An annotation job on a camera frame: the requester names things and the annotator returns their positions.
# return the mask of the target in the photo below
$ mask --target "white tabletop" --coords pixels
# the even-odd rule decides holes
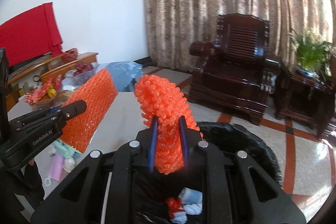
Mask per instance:
[[[31,111],[31,106],[22,100],[8,112],[8,119],[12,120]],[[135,139],[138,131],[146,128],[143,124],[144,119],[141,117],[141,113],[140,104],[132,92],[119,92],[98,126],[85,153],[76,162],[79,163],[92,150],[97,149],[102,153],[112,152],[124,143]],[[47,147],[35,157],[43,182],[48,174],[52,159],[49,156],[49,151],[50,147]],[[58,182],[55,180],[52,180],[49,187],[43,183],[45,198],[57,185]]]

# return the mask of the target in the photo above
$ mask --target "orange fruit net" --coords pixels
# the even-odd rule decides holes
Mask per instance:
[[[153,116],[158,117],[156,168],[166,175],[180,169],[183,167],[183,156],[179,117],[184,115],[188,128],[200,130],[188,109],[187,99],[174,83],[157,75],[140,77],[134,94],[144,112],[142,117],[147,119],[145,125],[150,127]]]
[[[86,111],[67,121],[60,137],[66,144],[84,153],[105,113],[118,92],[107,69],[100,70],[62,105],[78,100],[86,102]]]

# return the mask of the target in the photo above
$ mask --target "potted plant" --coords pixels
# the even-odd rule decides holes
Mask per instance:
[[[313,29],[305,29],[300,33],[292,31],[291,42],[296,51],[297,70],[304,76],[313,77],[322,65],[329,62],[333,45],[324,41]]]

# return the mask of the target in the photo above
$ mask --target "metal bolt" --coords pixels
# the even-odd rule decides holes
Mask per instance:
[[[240,150],[237,152],[237,156],[241,159],[247,158],[247,153],[244,150]]]
[[[96,159],[96,158],[98,158],[99,156],[100,156],[100,151],[98,151],[98,150],[93,150],[93,151],[91,151],[91,153],[90,153],[90,157],[91,157],[91,158]]]
[[[137,140],[133,140],[129,142],[129,146],[132,148],[137,148],[140,145],[140,142]]]
[[[201,148],[207,148],[209,146],[209,143],[207,141],[199,141],[198,146]]]

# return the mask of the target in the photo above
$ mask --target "red cloth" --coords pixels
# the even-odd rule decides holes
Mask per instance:
[[[4,47],[9,66],[33,57],[62,53],[62,38],[55,21],[53,4],[44,3],[0,25],[0,47]]]

